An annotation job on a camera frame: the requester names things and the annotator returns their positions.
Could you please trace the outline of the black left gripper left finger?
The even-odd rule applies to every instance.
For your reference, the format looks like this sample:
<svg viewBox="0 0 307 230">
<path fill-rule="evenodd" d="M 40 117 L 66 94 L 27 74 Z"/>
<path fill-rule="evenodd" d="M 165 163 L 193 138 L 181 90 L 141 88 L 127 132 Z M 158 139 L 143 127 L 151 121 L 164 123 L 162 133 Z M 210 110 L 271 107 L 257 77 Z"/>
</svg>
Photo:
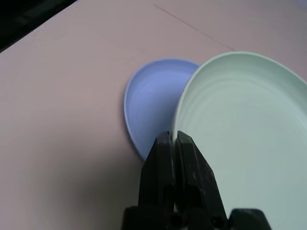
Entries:
<svg viewBox="0 0 307 230">
<path fill-rule="evenodd" d="M 172 141 L 169 133 L 163 132 L 155 139 L 142 167 L 138 205 L 173 211 L 175 190 Z"/>
</svg>

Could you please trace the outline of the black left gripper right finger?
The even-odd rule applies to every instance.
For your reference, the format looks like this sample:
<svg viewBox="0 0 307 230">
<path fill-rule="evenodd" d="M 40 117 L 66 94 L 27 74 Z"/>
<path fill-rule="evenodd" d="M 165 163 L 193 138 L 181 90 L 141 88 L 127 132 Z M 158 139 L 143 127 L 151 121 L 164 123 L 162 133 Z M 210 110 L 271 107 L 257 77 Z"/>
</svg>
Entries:
<svg viewBox="0 0 307 230">
<path fill-rule="evenodd" d="M 177 154 L 177 207 L 180 211 L 199 208 L 209 220 L 227 220 L 213 170 L 192 137 L 182 131 L 175 141 Z"/>
</svg>

